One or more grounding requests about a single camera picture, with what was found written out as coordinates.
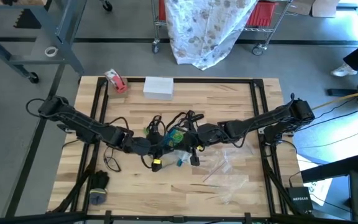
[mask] white cardboard box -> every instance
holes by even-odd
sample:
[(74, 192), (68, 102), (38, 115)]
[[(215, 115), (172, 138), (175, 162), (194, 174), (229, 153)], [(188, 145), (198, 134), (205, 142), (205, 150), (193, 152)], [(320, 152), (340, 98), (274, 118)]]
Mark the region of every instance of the white cardboard box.
[(172, 100), (173, 78), (146, 77), (143, 94), (147, 99)]

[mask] gray floor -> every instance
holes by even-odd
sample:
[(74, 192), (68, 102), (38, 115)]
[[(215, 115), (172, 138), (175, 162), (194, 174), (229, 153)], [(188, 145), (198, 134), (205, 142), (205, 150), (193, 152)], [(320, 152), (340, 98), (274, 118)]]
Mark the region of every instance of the gray floor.
[[(114, 14), (106, 14), (98, 1), (89, 0), (78, 37), (153, 37), (148, 1), (114, 1)], [(33, 37), (36, 30), (13, 29), (16, 12), (1, 14), (0, 37)], [(259, 38), (243, 34), (242, 38)], [(298, 40), (358, 40), (358, 15), (340, 12), (334, 19), (306, 16), (286, 16), (275, 39)], [(29, 54), (32, 43), (3, 43), (11, 52)], [(280, 79), (283, 94), (290, 93), (308, 100), (311, 106), (332, 98), (325, 95), (327, 88), (355, 88), (358, 75), (336, 78), (329, 71), (342, 63), (343, 56), (355, 47), (271, 45), (263, 56), (250, 53), (252, 45), (236, 45), (230, 55), (216, 66), (200, 71), (191, 65), (176, 65), (168, 44), (159, 54), (152, 54), (150, 44), (75, 44), (74, 51), (86, 70), (86, 75), (101, 75), (114, 68), (129, 76), (192, 76), (192, 77), (274, 77)], [(39, 74), (41, 82), (30, 84), (0, 61), (0, 216), (17, 178), (31, 134), (37, 120), (24, 109), (32, 98), (44, 98), (50, 88), (56, 66), (28, 66)], [(77, 74), (67, 66), (58, 91), (71, 102), (75, 99)], [(355, 103), (326, 115), (321, 120), (339, 116), (357, 109)], [(346, 127), (338, 129), (344, 123)], [(305, 148), (333, 142), (358, 132), (358, 115), (333, 121), (302, 131), (295, 136), (300, 154), (314, 161), (331, 162), (358, 154), (358, 136), (327, 147)], [(46, 209), (60, 157), (64, 134), (53, 123), (48, 123), (30, 173), (18, 215), (43, 213)], [(348, 197), (347, 179), (334, 179), (327, 201), (340, 205)], [(330, 205), (317, 209), (340, 218), (349, 214)]]

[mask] table frame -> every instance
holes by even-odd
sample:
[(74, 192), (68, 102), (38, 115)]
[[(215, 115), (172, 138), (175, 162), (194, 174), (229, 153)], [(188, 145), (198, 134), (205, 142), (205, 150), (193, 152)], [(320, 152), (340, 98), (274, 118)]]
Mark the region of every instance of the table frame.
[[(58, 69), (57, 75), (52, 83), (52, 87), (48, 97), (53, 96), (56, 93), (58, 83), (60, 82), (62, 72), (64, 69), (64, 65), (61, 65)], [(128, 82), (144, 82), (145, 78), (128, 78)], [(176, 83), (244, 83), (250, 86), (250, 93), (252, 98), (252, 104), (254, 109), (254, 114), (257, 116), (259, 114), (256, 87), (260, 90), (260, 98), (262, 103), (263, 112), (268, 111), (267, 107), (267, 99), (265, 95), (265, 87), (262, 79), (235, 79), (235, 78), (175, 78), (174, 82)], [(106, 83), (106, 79), (104, 77), (98, 78), (98, 82), (96, 84), (95, 94), (93, 105), (91, 109), (91, 117), (95, 118), (96, 110), (98, 107), (99, 96), (101, 93), (102, 86)], [(106, 114), (108, 102), (108, 90), (105, 88), (103, 95), (103, 102), (101, 107), (101, 113), (99, 120), (100, 122), (104, 121), (104, 117)], [(282, 185), (282, 180), (280, 176), (280, 168), (278, 166), (278, 159), (275, 146), (264, 146), (262, 144), (263, 134), (260, 132), (258, 134), (259, 139), (259, 149), (261, 153), (262, 160), (262, 168), (264, 171), (264, 180), (265, 187), (267, 193), (268, 207), (270, 212), (270, 217), (265, 218), (252, 218), (250, 213), (244, 211), (243, 217), (186, 217), (186, 216), (135, 216), (135, 215), (114, 215), (111, 211), (106, 211), (105, 215), (87, 215), (88, 205), (89, 205), (89, 194), (85, 194), (85, 199), (83, 203), (83, 208), (81, 211), (77, 212), (77, 203), (78, 197), (80, 193), (76, 194), (75, 200), (71, 205), (71, 209), (69, 212), (62, 213), (46, 213), (42, 215), (29, 215), (23, 217), (15, 217), (15, 213), (17, 210), (17, 206), (20, 202), (20, 198), (25, 187), (25, 183), (27, 182), (27, 178), (32, 166), (32, 162), (34, 161), (35, 154), (37, 152), (37, 148), (39, 142), (42, 137), (42, 133), (45, 128), (46, 123), (45, 118), (40, 118), (37, 128), (34, 132), (32, 142), (27, 154), (27, 157), (24, 162), (24, 166), (22, 168), (21, 174), (19, 176), (19, 180), (16, 184), (13, 196), (11, 198), (11, 202), (9, 204), (6, 217), (0, 218), (0, 223), (69, 223), (69, 222), (79, 222), (86, 220), (104, 220), (106, 224), (112, 224), (114, 220), (143, 220), (143, 221), (169, 221), (173, 223), (185, 223), (185, 222), (242, 222), (246, 224), (251, 224), (252, 222), (264, 222), (264, 223), (356, 223), (349, 222), (343, 220), (330, 220), (323, 218), (315, 218), (309, 215), (302, 215), (295, 210), (294, 204), (292, 203), (287, 191), (284, 189)], [(92, 173), (95, 172), (96, 163), (92, 162), (92, 160), (97, 159), (98, 151), (99, 151), (99, 143), (95, 144), (94, 150), (92, 153), (92, 158), (90, 164), (93, 164), (91, 167)], [(266, 147), (269, 147), (272, 153), (272, 164), (273, 168), (271, 168), (266, 154)], [(81, 155), (81, 162), (78, 168), (78, 177), (80, 178), (81, 174), (84, 172), (86, 159), (89, 151), (89, 144), (84, 144), (83, 152)], [(275, 212), (275, 205), (273, 201), (273, 192), (270, 181), (272, 181), (278, 192), (279, 192), (279, 201), (280, 208), (282, 213)], [(90, 183), (88, 179), (87, 183), (87, 192), (90, 188)], [(294, 213), (294, 215), (288, 214), (288, 208)]]

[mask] metal cart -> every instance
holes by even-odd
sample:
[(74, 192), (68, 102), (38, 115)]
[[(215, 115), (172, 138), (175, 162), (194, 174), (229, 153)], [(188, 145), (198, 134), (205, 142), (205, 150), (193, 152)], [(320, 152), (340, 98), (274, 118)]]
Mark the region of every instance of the metal cart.
[[(155, 0), (152, 1), (152, 14), (153, 14), (153, 20), (154, 20), (154, 29), (155, 29), (155, 38), (152, 43), (152, 51), (153, 53), (157, 53), (160, 50), (160, 37), (158, 35), (159, 29), (162, 26), (166, 26), (167, 23), (165, 21), (165, 5), (164, 0), (158, 0), (158, 15), (157, 15), (157, 7), (155, 6)], [(264, 50), (267, 50), (267, 46), (269, 45), (270, 40), (272, 39), (275, 31), (277, 30), (278, 25), (280, 25), (282, 19), (284, 18), (285, 13), (287, 12), (287, 9), (290, 7), (290, 4), (293, 0), (268, 0), (270, 2), (277, 2), (277, 3), (285, 3), (285, 7), (283, 12), (280, 14), (280, 17), (278, 18), (278, 21), (272, 28), (270, 27), (244, 27), (243, 31), (252, 31), (252, 32), (264, 32), (265, 35), (265, 41), (256, 44), (256, 46), (252, 49), (252, 53), (254, 55), (262, 55)]]
[[(44, 8), (45, 1), (43, 0), (23, 0), (20, 2), (7, 0), (3, 1), (4, 4), (0, 2), (0, 9), (30, 9), (45, 31), (37, 37), (30, 55), (13, 55), (0, 44), (0, 59), (31, 83), (38, 83), (39, 77), (35, 72), (27, 71), (24, 65), (69, 64), (79, 75), (83, 75), (85, 72), (71, 46), (87, 0), (59, 1), (59, 5), (63, 6), (59, 24), (52, 22), (50, 14)], [(109, 0), (99, 1), (103, 4), (105, 10), (112, 11)], [(53, 57), (47, 57), (44, 54), (45, 49), (50, 46), (55, 46), (58, 49), (58, 53)]]

